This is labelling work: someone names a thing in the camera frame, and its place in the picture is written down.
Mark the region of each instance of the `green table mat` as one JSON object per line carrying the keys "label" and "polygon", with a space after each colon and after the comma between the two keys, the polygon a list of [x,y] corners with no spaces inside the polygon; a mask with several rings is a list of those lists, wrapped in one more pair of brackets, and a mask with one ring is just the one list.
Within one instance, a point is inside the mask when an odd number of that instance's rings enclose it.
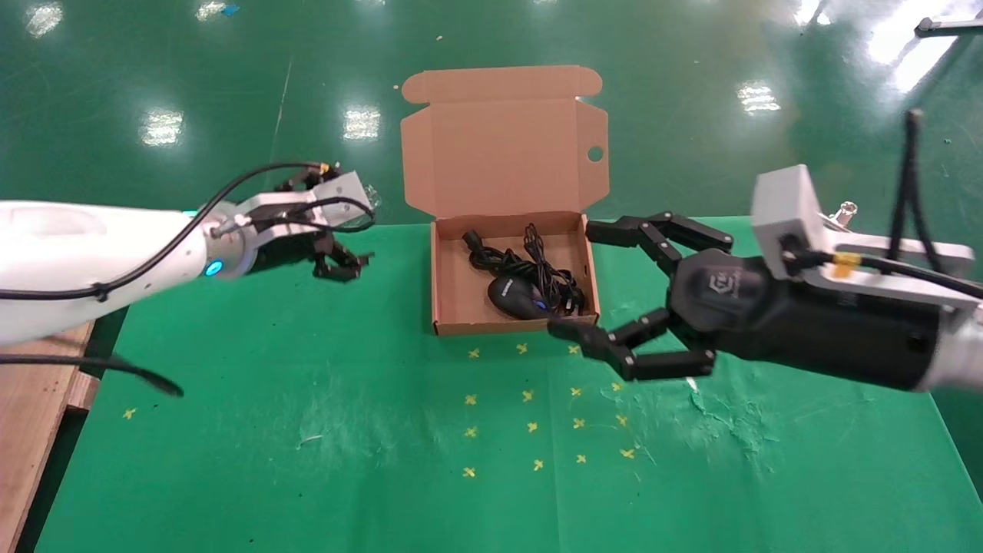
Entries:
{"label": "green table mat", "polygon": [[[745,217],[705,222],[756,250]],[[619,389],[545,334],[434,337],[425,225],[345,243],[376,252],[347,285],[296,267],[135,306],[118,351],[187,396],[106,375],[37,550],[983,547],[929,396],[726,355],[699,392]],[[640,250],[595,253],[602,324],[662,304]]]}

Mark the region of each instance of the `yellow connector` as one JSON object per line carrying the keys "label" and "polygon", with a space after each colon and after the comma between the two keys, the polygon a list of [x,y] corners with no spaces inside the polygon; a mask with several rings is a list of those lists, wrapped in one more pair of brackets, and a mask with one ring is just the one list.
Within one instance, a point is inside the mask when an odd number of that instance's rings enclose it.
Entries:
{"label": "yellow connector", "polygon": [[833,265],[833,278],[847,278],[854,269],[860,267],[860,254],[835,253]]}

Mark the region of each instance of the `box lid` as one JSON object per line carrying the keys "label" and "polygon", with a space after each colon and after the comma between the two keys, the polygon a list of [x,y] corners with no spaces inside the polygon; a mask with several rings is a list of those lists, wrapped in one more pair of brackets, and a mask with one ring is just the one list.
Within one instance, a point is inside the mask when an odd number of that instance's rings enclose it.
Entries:
{"label": "box lid", "polygon": [[403,97],[406,203],[436,217],[581,212],[607,195],[607,113],[577,66],[425,71]]}

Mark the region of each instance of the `computer mouse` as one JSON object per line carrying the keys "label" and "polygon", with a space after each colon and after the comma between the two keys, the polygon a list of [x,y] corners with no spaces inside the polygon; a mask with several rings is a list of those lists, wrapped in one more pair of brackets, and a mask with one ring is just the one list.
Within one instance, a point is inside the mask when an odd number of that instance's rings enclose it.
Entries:
{"label": "computer mouse", "polygon": [[489,284],[489,299],[499,311],[510,317],[531,321],[558,319],[547,310],[540,292],[531,282],[515,276],[499,276]]}

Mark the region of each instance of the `open cardboard box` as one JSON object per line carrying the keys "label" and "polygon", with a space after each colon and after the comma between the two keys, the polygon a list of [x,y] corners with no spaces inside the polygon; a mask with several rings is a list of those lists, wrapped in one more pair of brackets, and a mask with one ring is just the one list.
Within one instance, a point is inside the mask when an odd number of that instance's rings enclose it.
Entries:
{"label": "open cardboard box", "polygon": [[581,212],[607,195],[607,114],[578,101],[601,91],[601,77],[576,66],[426,71],[403,96],[430,106],[403,119],[406,202],[431,224],[434,331],[440,336],[540,330],[488,298],[492,276],[468,262],[462,240],[529,259],[522,237],[533,223],[546,255],[584,290],[583,314],[597,323],[594,256]]}

